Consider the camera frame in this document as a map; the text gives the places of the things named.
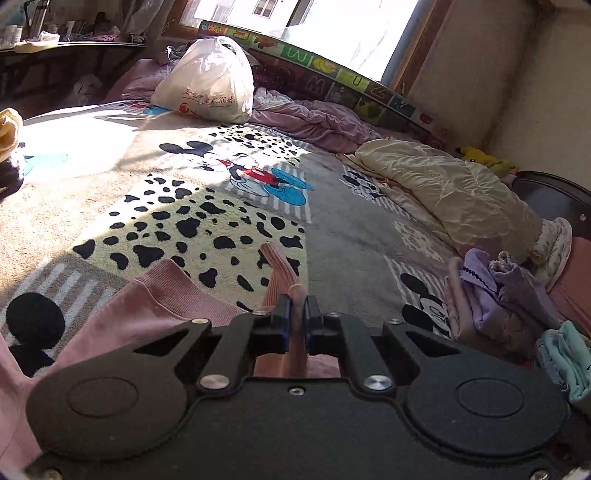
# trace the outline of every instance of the dark wooden headboard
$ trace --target dark wooden headboard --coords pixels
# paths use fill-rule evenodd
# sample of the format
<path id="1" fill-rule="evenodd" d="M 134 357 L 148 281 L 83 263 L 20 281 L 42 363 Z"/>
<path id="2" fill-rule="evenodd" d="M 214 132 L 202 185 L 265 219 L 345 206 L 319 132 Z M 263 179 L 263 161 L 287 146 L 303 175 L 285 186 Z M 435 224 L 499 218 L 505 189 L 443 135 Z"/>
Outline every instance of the dark wooden headboard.
<path id="1" fill-rule="evenodd" d="M 573 236 L 591 241 L 590 191 L 539 171 L 520 171 L 513 183 L 513 191 L 542 218 L 566 218 L 573 226 Z"/>

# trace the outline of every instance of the yellow cloth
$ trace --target yellow cloth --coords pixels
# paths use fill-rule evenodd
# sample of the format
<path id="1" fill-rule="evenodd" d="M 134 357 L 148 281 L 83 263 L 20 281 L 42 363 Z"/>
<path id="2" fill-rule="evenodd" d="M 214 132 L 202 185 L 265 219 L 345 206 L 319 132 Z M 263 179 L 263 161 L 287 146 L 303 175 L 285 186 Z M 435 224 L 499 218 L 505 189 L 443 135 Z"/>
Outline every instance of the yellow cloth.
<path id="1" fill-rule="evenodd" d="M 6 160 L 18 146 L 22 118 L 15 109 L 0 112 L 0 162 Z"/>

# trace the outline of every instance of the yellow toy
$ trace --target yellow toy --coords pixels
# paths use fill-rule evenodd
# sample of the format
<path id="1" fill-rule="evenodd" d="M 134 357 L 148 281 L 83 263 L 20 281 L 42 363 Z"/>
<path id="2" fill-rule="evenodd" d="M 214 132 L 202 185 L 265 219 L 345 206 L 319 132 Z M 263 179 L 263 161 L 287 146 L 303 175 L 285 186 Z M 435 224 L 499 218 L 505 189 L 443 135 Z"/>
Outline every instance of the yellow toy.
<path id="1" fill-rule="evenodd" d="M 489 168 L 497 177 L 501 178 L 511 173 L 511 170 L 517 171 L 517 165 L 513 165 L 509 160 L 499 160 L 492 155 L 487 155 L 482 150 L 478 150 L 473 147 L 462 147 L 460 148 L 462 160 L 474 161 L 480 165 L 484 165 Z"/>

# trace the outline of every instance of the white plastic bag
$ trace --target white plastic bag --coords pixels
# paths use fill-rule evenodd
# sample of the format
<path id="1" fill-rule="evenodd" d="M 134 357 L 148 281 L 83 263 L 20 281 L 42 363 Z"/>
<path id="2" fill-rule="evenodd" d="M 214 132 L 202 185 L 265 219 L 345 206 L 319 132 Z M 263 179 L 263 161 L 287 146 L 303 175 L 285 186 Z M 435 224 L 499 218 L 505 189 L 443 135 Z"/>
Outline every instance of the white plastic bag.
<path id="1" fill-rule="evenodd" d="M 231 38 L 197 40 L 152 94 L 155 105 L 209 120 L 243 124 L 252 113 L 254 81 Z"/>

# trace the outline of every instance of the wall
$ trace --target wall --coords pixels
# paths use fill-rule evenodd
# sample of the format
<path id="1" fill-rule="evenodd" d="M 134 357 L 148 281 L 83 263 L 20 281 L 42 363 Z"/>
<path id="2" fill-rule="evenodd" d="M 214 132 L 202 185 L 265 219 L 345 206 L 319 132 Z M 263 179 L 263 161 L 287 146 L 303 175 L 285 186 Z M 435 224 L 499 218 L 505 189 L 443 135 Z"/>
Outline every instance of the wall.
<path id="1" fill-rule="evenodd" d="M 591 190 L 590 45 L 589 9 L 557 11 L 541 25 L 491 143 L 494 154 Z"/>
<path id="2" fill-rule="evenodd" d="M 413 88 L 413 105 L 482 147 L 503 109 L 538 11 L 529 0 L 455 0 Z"/>

